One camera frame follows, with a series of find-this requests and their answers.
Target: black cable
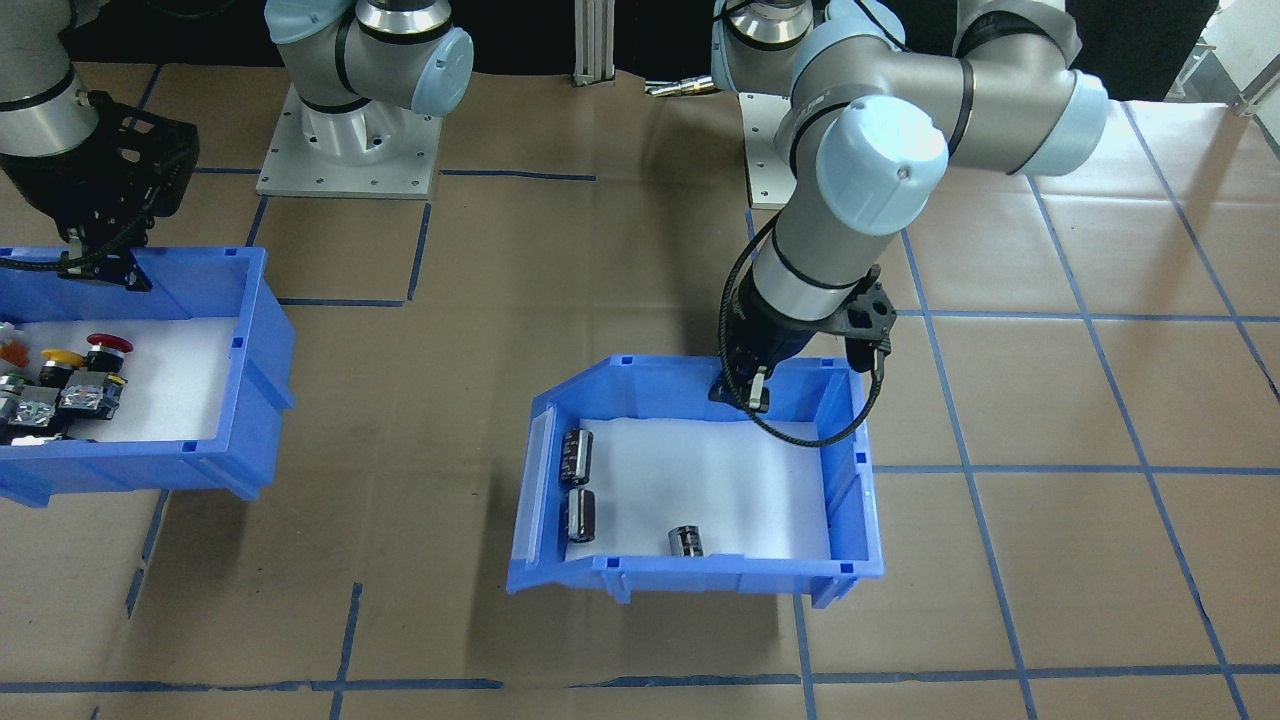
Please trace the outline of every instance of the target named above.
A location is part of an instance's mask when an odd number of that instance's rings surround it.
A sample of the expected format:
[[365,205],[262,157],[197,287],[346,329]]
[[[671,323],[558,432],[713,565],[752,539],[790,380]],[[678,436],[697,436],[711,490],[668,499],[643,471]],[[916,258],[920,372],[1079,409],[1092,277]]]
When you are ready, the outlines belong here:
[[[724,3],[727,5],[730,0],[724,0]],[[727,20],[730,17],[733,15],[733,13],[746,9],[746,6],[750,4],[751,0],[745,0],[742,3],[739,3],[737,5],[733,5],[732,8],[726,6],[723,10],[719,12],[719,14],[712,15],[712,24],[716,24],[721,20]]]
[[120,232],[115,234],[111,240],[106,241],[101,246],[81,255],[79,258],[68,258],[65,260],[54,260],[50,263],[35,263],[31,260],[13,260],[10,258],[0,258],[0,268],[8,268],[10,270],[32,270],[32,272],[45,272],[55,273],[59,270],[70,270],[74,268],[83,268],[86,265],[92,265],[102,258],[106,258],[111,252],[115,252],[128,242],[129,237],[138,229],[140,225],[145,224],[151,211],[151,204],[148,202],[138,214],[133,217],[132,220],[124,223]]
[[207,10],[200,10],[197,13],[182,13],[178,10],[165,8],[164,4],[160,3],[160,0],[142,0],[142,4],[166,18],[173,18],[175,20],[183,20],[183,22],[196,22],[196,20],[207,20],[210,18],[216,18],[218,15],[221,15],[227,10],[230,10],[232,5],[234,5],[237,1],[238,0],[225,0],[225,3],[223,3],[221,5],[215,5],[212,8],[209,8]]
[[742,266],[746,265],[746,260],[753,252],[755,252],[755,249],[764,242],[764,238],[773,232],[773,225],[776,225],[777,222],[778,215],[773,215],[767,223],[764,223],[759,232],[755,233],[755,237],[751,238],[751,242],[746,243],[742,254],[737,256],[737,260],[733,263],[733,268],[728,272],[728,278],[724,281],[724,292],[721,295],[719,323],[716,328],[716,350],[721,360],[721,373],[723,373],[724,387],[728,388],[730,395],[733,396],[737,406],[746,413],[746,416],[750,418],[753,423],[782,442],[788,442],[800,447],[827,447],[828,445],[835,445],[854,434],[854,432],[858,430],[864,421],[867,421],[867,416],[870,415],[872,407],[876,406],[876,398],[879,397],[881,384],[884,382],[886,354],[883,351],[877,350],[876,364],[872,366],[872,387],[867,391],[867,402],[863,405],[861,411],[858,413],[858,416],[854,418],[849,425],[845,427],[845,429],[822,439],[804,439],[788,436],[787,433],[783,433],[782,430],[765,423],[764,419],[748,405],[746,398],[742,396],[742,389],[737,387],[737,380],[733,378],[733,370],[730,368],[728,314],[733,304],[733,288],[737,286],[737,277],[742,273]]
[[879,18],[876,17],[876,13],[872,13],[872,9],[868,8],[867,4],[863,3],[863,0],[854,0],[854,3],[858,3],[858,8],[863,12],[864,15],[867,15],[867,19],[874,23],[876,27],[878,27],[881,32],[884,33],[884,37],[887,37],[888,41],[892,42],[895,47],[897,47],[902,53],[911,51],[911,49],[904,45],[901,40],[893,37],[893,33],[890,32],[887,27],[884,27],[884,23],[879,22]]

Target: blue tape line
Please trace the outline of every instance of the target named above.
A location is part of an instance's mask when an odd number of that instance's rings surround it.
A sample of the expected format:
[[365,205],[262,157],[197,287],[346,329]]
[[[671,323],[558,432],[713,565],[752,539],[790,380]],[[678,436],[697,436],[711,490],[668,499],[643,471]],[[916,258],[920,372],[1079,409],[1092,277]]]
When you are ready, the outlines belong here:
[[280,305],[302,305],[321,307],[403,307],[403,300],[342,300],[321,297],[282,297]]
[[164,65],[160,64],[156,65],[156,69],[151,70],[151,78],[147,81],[147,87],[142,91],[142,97],[138,99],[138,110],[147,109],[147,101],[151,100],[151,92],[156,88],[156,82],[160,81],[160,70],[163,69]]
[[262,170],[259,168],[196,168],[192,172],[202,176],[256,176]]
[[[899,309],[899,315],[910,318],[923,318],[920,310]],[[1002,310],[929,310],[934,318],[978,318],[978,319],[1029,319],[1029,320],[1083,320],[1079,313],[1020,313]],[[1138,320],[1151,323],[1233,323],[1234,318],[1228,315],[1151,315],[1135,313],[1098,313],[1092,315],[1094,320]],[[1247,323],[1280,323],[1280,316],[1275,315],[1242,315]]]
[[1236,675],[1280,675],[1280,665],[1231,665]]
[[1134,665],[1128,667],[1041,667],[1028,670],[1036,680],[1070,678],[1171,678],[1189,675],[1217,675],[1217,665]]
[[1080,284],[1075,279],[1071,264],[1066,259],[1066,251],[1062,249],[1062,241],[1059,238],[1057,228],[1053,225],[1053,219],[1048,214],[1048,206],[1044,205],[1044,197],[1041,196],[1039,186],[1036,183],[1036,179],[1028,176],[1027,184],[1032,188],[1032,196],[1036,197],[1036,205],[1039,208],[1041,218],[1044,220],[1044,229],[1048,231],[1050,240],[1053,242],[1053,250],[1057,252],[1059,261],[1062,264],[1062,270],[1066,273],[1066,282],[1071,286],[1071,293],[1075,296],[1075,304],[1079,306],[1080,314],[1084,316],[1084,327],[1089,332],[1089,340],[1093,342],[1093,350],[1098,355],[1098,361],[1102,364],[1102,372],[1106,374],[1107,384],[1111,387],[1111,395],[1115,397],[1116,406],[1120,409],[1120,416],[1124,419],[1125,429],[1129,432],[1129,439],[1133,441],[1134,452],[1138,454],[1138,464],[1142,466],[1143,474],[1147,478],[1147,487],[1151,489],[1151,497],[1156,503],[1156,511],[1160,514],[1160,521],[1165,525],[1165,533],[1169,536],[1169,542],[1172,544],[1174,555],[1178,557],[1178,566],[1183,571],[1183,579],[1187,582],[1187,589],[1192,593],[1192,598],[1196,601],[1196,609],[1199,611],[1204,633],[1208,635],[1210,644],[1213,646],[1213,655],[1217,657],[1219,669],[1226,679],[1226,687],[1231,693],[1231,700],[1235,701],[1235,708],[1240,714],[1240,720],[1248,720],[1249,714],[1244,708],[1244,700],[1242,698],[1240,691],[1235,684],[1235,678],[1228,666],[1226,652],[1222,650],[1222,643],[1219,641],[1217,632],[1213,629],[1213,621],[1210,619],[1208,611],[1204,609],[1204,602],[1201,600],[1199,588],[1196,585],[1196,578],[1192,575],[1190,564],[1187,561],[1187,555],[1183,552],[1181,543],[1178,541],[1178,532],[1174,529],[1174,521],[1169,515],[1169,509],[1165,507],[1165,500],[1160,493],[1160,484],[1156,483],[1156,475],[1147,460],[1147,451],[1143,448],[1142,438],[1138,436],[1138,427],[1134,424],[1133,415],[1129,413],[1129,406],[1125,404],[1124,395],[1120,392],[1120,383],[1116,380],[1111,363],[1107,360],[1106,348],[1102,347],[1102,338],[1098,336],[1098,329],[1093,324],[1093,318],[1089,315],[1088,305],[1084,302],[1084,293],[1080,292]]
[[[1184,468],[1176,465],[969,465],[975,474],[1062,474],[1062,473],[1146,473],[1157,475],[1280,475],[1280,468]],[[876,465],[877,473],[890,475],[923,475],[929,473],[963,473],[963,465]]]
[[[1236,675],[1280,675],[1280,665],[1231,665]],[[1184,676],[1216,675],[1217,665],[1135,665],[1114,667],[1034,667],[1027,675],[1041,679],[1119,678],[1119,676]],[[1016,670],[934,670],[922,673],[815,673],[815,684],[877,684],[877,683],[964,683],[982,680],[1012,680]],[[605,680],[570,685],[581,688],[675,688],[716,685],[799,685],[803,680],[794,674],[762,675],[625,675]],[[421,679],[367,679],[338,683],[333,680],[282,680],[242,685],[211,683],[164,683],[159,680],[101,680],[101,682],[9,682],[0,683],[0,694],[120,694],[120,693],[205,693],[205,692],[333,692],[342,687],[353,692],[372,691],[494,691],[502,689],[500,680],[488,678],[421,678]]]
[[344,692],[369,691],[500,691],[500,680],[488,678],[440,678],[440,679],[387,679],[387,680],[348,680]]
[[809,659],[809,626],[804,618],[800,593],[791,596],[791,610],[796,616],[796,642],[800,646],[800,687],[804,688],[804,712],[808,720],[818,720],[818,700],[813,694],[813,662]]
[[575,176],[571,173],[532,173],[527,170],[440,170],[442,176],[463,176],[463,177],[504,177],[504,178],[531,178],[531,179],[558,179],[558,181],[577,181],[577,182],[595,182],[595,176]]
[[303,689],[311,691],[316,688],[310,680],[284,680],[280,683],[252,685],[161,683],[159,680],[0,683],[0,694],[296,692]]
[[960,415],[956,411],[955,396],[951,392],[951,380],[947,377],[946,364],[942,361],[942,346],[938,343],[938,333],[933,327],[933,316],[929,310],[929,301],[924,293],[924,282],[920,278],[920,269],[915,261],[915,252],[911,249],[911,237],[906,229],[901,233],[902,249],[906,251],[906,263],[911,268],[911,281],[915,283],[915,293],[920,301],[920,311],[924,315],[924,329],[929,336],[929,347],[933,350],[933,363],[938,368],[938,379],[942,384],[942,398],[947,405],[947,416],[951,420],[951,432],[955,434],[956,450],[960,452],[960,465],[964,471],[965,484],[969,487],[969,501],[973,503],[974,518],[978,520],[978,533],[982,536],[982,548],[987,556],[987,568],[991,570],[991,580],[996,588],[996,601],[1000,603],[1000,615],[1005,623],[1005,634],[1009,635],[1009,650],[1014,656],[1014,667],[1018,671],[1018,685],[1023,692],[1023,705],[1027,707],[1027,720],[1038,720],[1036,711],[1036,698],[1032,696],[1032,683],[1027,676],[1027,664],[1023,660],[1023,648],[1018,642],[1018,630],[1014,626],[1014,614],[1009,607],[1009,596],[1005,593],[1005,580],[1000,575],[1000,565],[996,562],[996,547],[991,541],[991,529],[987,527],[987,514],[982,509],[982,497],[978,493],[978,480],[974,478],[972,462],[969,460],[969,447],[964,439],[964,430],[960,427]]
[[253,247],[257,242],[257,228],[262,225],[262,215],[266,214],[266,196],[259,196],[257,210],[253,213],[253,224],[248,227],[248,237],[244,238],[244,247]]
[[799,685],[796,675],[778,673],[765,675],[623,675],[603,683],[570,685],[586,688],[705,688],[722,685]]
[[169,502],[169,491],[160,491],[156,498],[156,509],[151,511],[151,525],[147,528],[147,537],[142,541],[142,564],[151,562],[151,552],[156,548],[156,538],[160,537],[160,520],[164,519],[164,506]]
[[417,277],[422,270],[422,254],[426,251],[426,228],[431,224],[431,204],[422,208],[422,224],[417,229],[417,250],[413,251],[413,273],[408,277],[408,299],[413,300],[417,292]]
[[129,594],[124,596],[124,616],[133,618],[133,607],[138,603],[138,594],[142,593],[142,568],[133,570],[133,580],[129,582]]
[[1016,670],[941,670],[932,673],[818,673],[813,680],[823,685],[890,683],[975,683],[1016,680]]
[[750,208],[748,208],[744,214],[746,215],[746,241],[751,242],[755,240],[755,217],[751,215]]
[[1201,245],[1196,228],[1193,228],[1190,220],[1187,219],[1183,204],[1178,200],[1178,195],[1174,193],[1174,187],[1169,184],[1169,178],[1165,177],[1165,170],[1162,170],[1160,168],[1160,163],[1156,161],[1156,154],[1152,152],[1151,146],[1147,145],[1147,137],[1142,135],[1142,128],[1138,127],[1138,120],[1134,119],[1129,105],[1121,102],[1120,109],[1124,110],[1124,117],[1129,120],[1129,126],[1133,128],[1134,135],[1138,136],[1138,143],[1142,145],[1142,151],[1147,155],[1147,161],[1151,163],[1151,168],[1156,170],[1156,177],[1160,178],[1160,184],[1165,188],[1165,195],[1169,196],[1169,202],[1172,204],[1174,210],[1178,213],[1178,219],[1183,223],[1183,228],[1187,231],[1187,237],[1190,238],[1192,246],[1196,249],[1196,254],[1199,255],[1201,263],[1204,265],[1204,270],[1208,272],[1208,278],[1213,282],[1213,288],[1217,290],[1219,296],[1222,297],[1222,304],[1226,305],[1228,315],[1231,316],[1231,320],[1235,323],[1235,329],[1240,333],[1240,337],[1244,338],[1244,345],[1249,348],[1249,354],[1253,355],[1253,361],[1258,364],[1258,369],[1261,369],[1262,375],[1266,377],[1267,384],[1271,387],[1271,395],[1274,395],[1276,400],[1280,400],[1280,388],[1276,387],[1275,377],[1271,375],[1271,370],[1267,369],[1267,364],[1262,360],[1262,354],[1258,352],[1258,347],[1253,343],[1253,338],[1249,337],[1249,331],[1245,329],[1244,323],[1240,320],[1240,314],[1235,311],[1235,304],[1231,302],[1231,297],[1226,293],[1226,286],[1222,284],[1222,281],[1217,277],[1217,272],[1213,269],[1213,264],[1210,263],[1208,254],[1204,252],[1204,246]]
[[337,685],[333,691],[333,702],[329,705],[329,720],[342,717],[342,693],[347,684],[347,670],[351,667],[351,650],[356,644],[356,621],[360,620],[360,596],[364,594],[365,585],[352,583],[351,607],[347,610],[347,629],[342,634],[342,657],[338,660]]

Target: yellow button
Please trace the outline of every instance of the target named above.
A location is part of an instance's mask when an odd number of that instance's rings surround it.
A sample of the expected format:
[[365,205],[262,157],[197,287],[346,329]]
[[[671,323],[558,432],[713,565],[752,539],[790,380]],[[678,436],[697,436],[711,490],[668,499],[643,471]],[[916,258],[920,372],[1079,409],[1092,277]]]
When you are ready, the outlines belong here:
[[72,352],[70,350],[61,350],[59,347],[46,347],[40,352],[45,360],[52,360],[54,363],[61,363],[63,365],[70,365],[72,368],[79,368],[84,364],[84,356]]

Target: blue tape grid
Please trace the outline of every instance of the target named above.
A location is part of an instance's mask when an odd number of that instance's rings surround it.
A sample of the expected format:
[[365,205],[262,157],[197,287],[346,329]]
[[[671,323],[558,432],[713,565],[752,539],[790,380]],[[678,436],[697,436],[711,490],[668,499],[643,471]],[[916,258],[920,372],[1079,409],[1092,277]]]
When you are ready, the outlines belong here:
[[[1151,160],[1152,167],[1156,167],[1155,156],[1148,152],[1147,158]],[[1240,714],[1240,720],[1248,720],[1249,712],[1244,707],[1244,698],[1240,696],[1240,689],[1236,687],[1235,676],[1228,666],[1226,652],[1222,650],[1222,643],[1217,637],[1217,632],[1213,629],[1213,621],[1210,619],[1208,611],[1204,609],[1204,602],[1201,600],[1199,588],[1196,584],[1196,578],[1192,575],[1190,564],[1187,561],[1187,555],[1183,552],[1181,543],[1178,541],[1178,532],[1174,529],[1169,509],[1165,506],[1164,497],[1161,497],[1160,484],[1156,483],[1156,474],[1152,471],[1151,464],[1147,461],[1147,451],[1142,446],[1142,438],[1138,436],[1138,428],[1133,421],[1133,416],[1129,414],[1129,407],[1120,392],[1120,384],[1116,382],[1111,363],[1107,360],[1106,350],[1102,347],[1102,338],[1098,336],[1097,327],[1094,325],[1093,318],[1089,315],[1089,309],[1084,302],[1084,293],[1080,292],[1080,286],[1076,282],[1075,273],[1071,270],[1070,263],[1068,263],[1066,251],[1062,249],[1057,228],[1053,225],[1053,219],[1050,217],[1048,208],[1044,205],[1044,197],[1041,196],[1039,186],[1036,184],[1033,178],[1027,178],[1027,183],[1030,186],[1032,195],[1036,197],[1036,205],[1039,208],[1041,217],[1044,219],[1044,228],[1048,231],[1050,240],[1053,242],[1053,250],[1057,252],[1059,261],[1062,264],[1062,272],[1066,273],[1066,282],[1071,287],[1071,293],[1075,296],[1075,304],[1080,309],[1080,315],[1083,315],[1084,319],[1084,327],[1088,329],[1089,340],[1093,342],[1093,350],[1097,352],[1098,361],[1102,364],[1102,372],[1106,373],[1107,384],[1111,386],[1111,395],[1115,397],[1116,406],[1120,409],[1120,416],[1124,419],[1125,429],[1129,433],[1129,439],[1133,441],[1134,451],[1138,454],[1138,464],[1143,475],[1147,478],[1147,486],[1151,489],[1151,497],[1156,503],[1156,511],[1160,514],[1160,521],[1165,525],[1165,533],[1169,536],[1169,542],[1172,544],[1174,555],[1178,557],[1178,566],[1181,569],[1183,579],[1187,582],[1187,588],[1192,593],[1192,598],[1196,601],[1196,607],[1199,611],[1204,633],[1208,635],[1210,644],[1213,646],[1213,655],[1217,657],[1219,667],[1222,676],[1226,679],[1228,691],[1231,693],[1235,708]],[[1228,302],[1228,309],[1231,309],[1225,291],[1222,300]],[[1245,342],[1248,342],[1248,334],[1244,332],[1243,325],[1238,323],[1238,327],[1240,333],[1244,334]]]
[[938,369],[942,398],[946,402],[947,416],[951,420],[951,432],[955,434],[956,450],[960,452],[960,470],[964,473],[965,484],[969,487],[969,501],[973,503],[974,516],[978,521],[978,533],[982,536],[983,552],[987,555],[987,566],[991,570],[991,580],[996,588],[996,601],[1000,603],[1000,615],[1005,623],[1005,634],[1009,637],[1009,650],[1014,656],[1014,669],[1016,671],[1018,685],[1023,693],[1023,705],[1027,706],[1027,719],[1038,720],[1039,716],[1036,711],[1036,698],[1032,696],[1030,678],[1027,674],[1027,664],[1023,660],[1023,648],[1018,641],[1014,615],[1009,607],[1009,597],[1005,594],[1005,582],[1000,575],[1000,565],[996,561],[996,547],[991,539],[991,529],[987,527],[987,514],[982,509],[982,497],[978,493],[978,480],[974,478],[973,464],[969,461],[969,447],[964,439],[964,430],[960,428],[960,415],[956,413],[951,380],[947,377],[946,364],[942,361],[942,347],[938,345],[937,331],[933,325],[933,314],[929,310],[929,301],[924,293],[924,283],[920,279],[920,269],[915,261],[915,251],[911,249],[911,237],[905,229],[901,234],[902,247],[906,251],[906,263],[911,268],[911,282],[915,283],[915,293],[920,301],[920,313],[924,316],[924,329],[929,336],[929,347],[933,350],[933,363]]
[[[138,104],[140,108],[145,108],[147,100],[155,88],[156,81],[159,79],[163,65],[157,65],[150,78],[146,91]],[[974,502],[975,515],[978,518],[979,529],[983,537],[984,550],[987,552],[988,565],[992,571],[993,582],[996,583],[997,598],[1001,603],[1001,612],[1005,619],[1006,633],[1009,634],[1010,648],[1015,659],[1014,670],[960,670],[960,671],[924,671],[924,673],[813,673],[809,648],[808,648],[808,630],[805,626],[804,609],[801,603],[801,596],[794,596],[792,609],[795,612],[796,621],[796,634],[800,653],[801,675],[796,676],[792,674],[769,674],[769,675],[690,675],[690,676],[621,676],[613,680],[594,683],[588,685],[573,685],[573,687],[590,687],[590,688],[640,688],[640,687],[717,687],[717,685],[768,685],[768,684],[801,684],[805,693],[805,708],[806,717],[815,720],[817,708],[814,702],[813,687],[815,684],[851,684],[851,683],[904,683],[904,682],[923,682],[923,683],[950,683],[950,682],[984,682],[984,680],[1019,680],[1023,688],[1024,702],[1027,705],[1028,717],[1036,717],[1034,701],[1030,694],[1029,680],[1032,679],[1060,679],[1060,678],[1116,678],[1116,676],[1192,676],[1192,675],[1216,675],[1222,674],[1228,680],[1229,689],[1231,692],[1233,701],[1236,705],[1236,710],[1242,720],[1248,719],[1248,712],[1244,707],[1243,700],[1240,698],[1239,689],[1235,684],[1235,675],[1280,675],[1280,664],[1267,665],[1267,664],[1249,664],[1249,665],[1230,665],[1226,662],[1225,653],[1222,652],[1221,643],[1217,639],[1216,632],[1212,628],[1212,621],[1210,620],[1207,612],[1201,602],[1199,592],[1196,585],[1194,577],[1190,573],[1190,568],[1187,562],[1185,555],[1181,551],[1180,543],[1178,542],[1176,533],[1174,530],[1171,519],[1164,505],[1164,500],[1160,495],[1158,484],[1155,480],[1156,474],[1176,473],[1176,474],[1212,474],[1212,475],[1280,475],[1280,468],[1183,468],[1183,466],[1155,466],[1146,460],[1146,454],[1142,450],[1140,439],[1137,436],[1137,430],[1133,425],[1132,418],[1124,405],[1123,396],[1120,395],[1119,386],[1115,382],[1114,373],[1111,372],[1110,364],[1106,360],[1106,355],[1102,350],[1101,341],[1093,327],[1094,320],[1151,320],[1151,322],[1230,322],[1234,323],[1245,341],[1251,354],[1258,363],[1262,372],[1266,374],[1268,383],[1271,384],[1272,392],[1276,392],[1274,377],[1270,374],[1266,364],[1262,361],[1261,355],[1257,351],[1252,338],[1248,336],[1247,328],[1243,325],[1245,322],[1251,323],[1280,323],[1280,316],[1253,316],[1253,315],[1239,315],[1235,311],[1234,305],[1226,295],[1225,287],[1221,284],[1216,272],[1213,270],[1207,255],[1199,245],[1199,240],[1196,236],[1189,220],[1180,202],[1178,201],[1171,186],[1167,182],[1164,172],[1158,167],[1155,155],[1151,152],[1146,138],[1142,136],[1142,131],[1138,128],[1137,122],[1133,118],[1132,111],[1128,106],[1124,106],[1125,115],[1133,127],[1135,135],[1142,143],[1143,151],[1147,155],[1148,161],[1156,170],[1166,193],[1169,195],[1170,202],[1174,205],[1179,219],[1183,222],[1187,229],[1188,237],[1197,249],[1206,270],[1210,273],[1215,287],[1220,292],[1225,306],[1228,307],[1226,316],[1204,316],[1204,315],[1137,315],[1137,314],[1089,314],[1087,306],[1084,305],[1083,295],[1080,293],[1079,286],[1075,282],[1075,277],[1070,269],[1066,260],[1066,255],[1062,251],[1061,242],[1057,237],[1056,229],[1052,224],[1047,209],[1044,208],[1043,199],[1041,197],[1039,190],[1034,181],[1029,179],[1032,191],[1036,196],[1037,204],[1039,205],[1041,213],[1044,218],[1046,227],[1051,234],[1055,243],[1055,250],[1059,254],[1059,259],[1062,263],[1064,272],[1068,274],[1069,284],[1071,286],[1073,293],[1076,297],[1076,302],[1080,307],[1079,314],[1073,313],[1000,313],[1000,311],[956,311],[956,310],[929,310],[925,301],[923,284],[920,282],[919,270],[915,264],[915,256],[910,246],[910,238],[904,232],[902,241],[908,255],[908,261],[911,266],[913,281],[916,287],[916,293],[920,300],[920,310],[901,310],[902,315],[909,316],[922,316],[925,319],[925,327],[929,334],[929,342],[934,354],[934,361],[938,366],[940,377],[942,380],[943,395],[947,401],[948,415],[952,421],[952,429],[956,434],[957,448],[961,454],[961,465],[881,465],[876,468],[878,473],[963,473],[966,478],[966,483],[970,488],[970,498]],[[221,173],[221,174],[256,174],[259,170],[248,168],[197,168],[196,172],[200,173]],[[561,179],[561,181],[586,181],[594,182],[596,178],[594,176],[568,176],[568,174],[553,174],[553,173],[526,173],[520,170],[440,170],[440,174],[453,174],[453,176],[480,176],[480,177],[525,177],[535,179]],[[266,197],[262,197],[259,202],[257,211],[253,218],[253,224],[250,231],[246,246],[252,246],[257,228],[260,225],[262,213],[266,209]],[[413,292],[417,286],[417,277],[421,265],[422,251],[425,249],[426,229],[430,220],[430,204],[424,208],[422,225],[419,237],[417,252],[413,260],[413,273],[410,281],[408,300],[412,300]],[[755,227],[754,219],[750,210],[746,210],[746,224],[749,231],[749,237],[754,236]],[[323,299],[285,299],[282,300],[285,305],[353,305],[353,306],[403,306],[403,301],[380,301],[380,300],[323,300]],[[1100,361],[1103,364],[1103,369],[1107,374],[1108,383],[1111,384],[1112,392],[1115,395],[1116,402],[1120,405],[1121,415],[1125,419],[1126,428],[1130,432],[1130,437],[1134,442],[1135,451],[1138,452],[1139,465],[974,465],[968,459],[968,451],[964,445],[963,432],[959,425],[959,416],[955,410],[954,397],[950,391],[950,383],[946,377],[946,370],[942,361],[941,347],[937,342],[937,337],[933,328],[933,318],[1020,318],[1020,319],[1073,319],[1082,320],[1087,324],[1091,338],[1094,342],[1094,348],[1098,352]],[[1007,600],[1005,598],[1004,585],[998,575],[998,566],[996,565],[993,547],[991,544],[989,532],[986,527],[986,516],[982,511],[980,498],[977,493],[977,486],[974,482],[975,473],[1143,473],[1148,479],[1148,486],[1152,491],[1152,496],[1157,503],[1160,516],[1165,524],[1166,533],[1170,537],[1170,542],[1174,546],[1175,555],[1178,556],[1179,565],[1183,570],[1184,579],[1188,583],[1188,588],[1192,592],[1197,607],[1201,611],[1202,620],[1206,626],[1206,633],[1210,635],[1211,643],[1213,644],[1215,653],[1217,655],[1217,665],[1156,665],[1156,666],[1117,666],[1117,667],[1047,667],[1047,669],[1028,669],[1024,666],[1021,660],[1020,647],[1018,644],[1016,630],[1012,623],[1011,614],[1009,611]],[[152,516],[152,525],[148,529],[147,539],[145,541],[142,559],[143,564],[148,562],[150,555],[154,550],[155,539],[159,532],[159,520],[163,518],[164,503],[168,500],[168,491],[164,491]],[[136,585],[140,584],[142,577],[142,570],[140,569]],[[129,612],[132,614],[132,606],[137,597],[137,587],[131,588],[131,598],[128,601]],[[211,691],[243,691],[243,692],[291,692],[310,689],[317,692],[333,692],[334,701],[330,708],[330,717],[337,719],[340,716],[342,697],[343,693],[351,691],[404,691],[404,689],[419,689],[419,691],[434,691],[434,689],[499,689],[503,684],[498,680],[490,679],[367,679],[367,680],[347,680],[347,670],[349,669],[351,652],[355,644],[356,624],[360,611],[360,596],[362,592],[362,585],[356,583],[352,588],[352,601],[348,612],[347,628],[343,635],[343,650],[339,661],[338,676],[334,682],[316,682],[316,680],[285,680],[279,683],[269,684],[243,684],[243,685],[215,685],[215,684],[202,684],[202,683],[160,683],[160,682],[36,682],[36,683],[0,683],[0,694],[5,693],[150,693],[150,692],[211,692]],[[99,716],[99,710],[93,710],[92,717]]]
[[[262,215],[266,213],[268,196],[257,200],[257,211],[253,214],[253,223],[250,225],[244,247],[253,247],[257,242],[257,232],[262,225]],[[293,306],[319,306],[319,307],[403,307],[406,302],[412,302],[417,293],[419,278],[422,273],[422,255],[426,252],[426,233],[431,223],[431,204],[422,204],[422,222],[417,229],[417,245],[413,249],[413,265],[408,275],[408,288],[404,291],[404,300],[360,300],[340,297],[280,297],[280,305]]]

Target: floor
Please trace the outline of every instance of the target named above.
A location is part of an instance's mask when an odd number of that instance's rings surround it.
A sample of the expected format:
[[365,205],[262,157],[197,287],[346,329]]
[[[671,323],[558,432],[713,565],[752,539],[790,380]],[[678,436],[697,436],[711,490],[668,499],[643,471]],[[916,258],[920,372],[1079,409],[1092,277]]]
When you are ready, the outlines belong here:
[[1065,178],[952,170],[884,254],[883,580],[618,606],[503,589],[529,401],[713,351],[765,217],[732,97],[476,77],[430,204],[265,200],[283,70],[82,73],[200,123],[152,243],[269,250],[298,406],[256,502],[0,506],[0,717],[1280,717],[1280,161],[1221,106],[1114,104]]

